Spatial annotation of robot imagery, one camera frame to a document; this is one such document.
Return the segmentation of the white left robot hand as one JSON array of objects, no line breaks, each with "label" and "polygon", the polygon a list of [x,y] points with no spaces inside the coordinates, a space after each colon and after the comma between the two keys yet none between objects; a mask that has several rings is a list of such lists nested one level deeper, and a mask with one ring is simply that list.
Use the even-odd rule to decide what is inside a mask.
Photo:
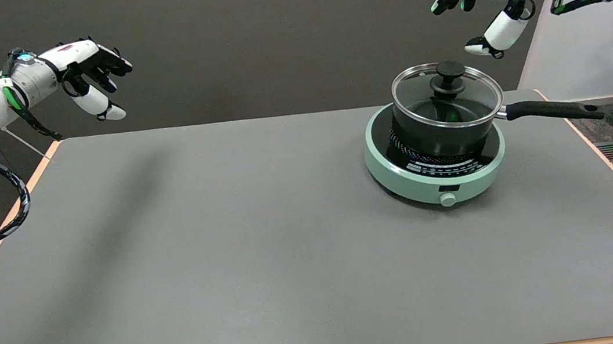
[{"label": "white left robot hand", "polygon": [[91,38],[69,44],[60,43],[37,57],[55,73],[65,94],[77,107],[98,121],[118,121],[126,117],[123,107],[107,93],[117,91],[112,77],[124,77],[133,71],[132,63],[116,49],[97,44]]}]

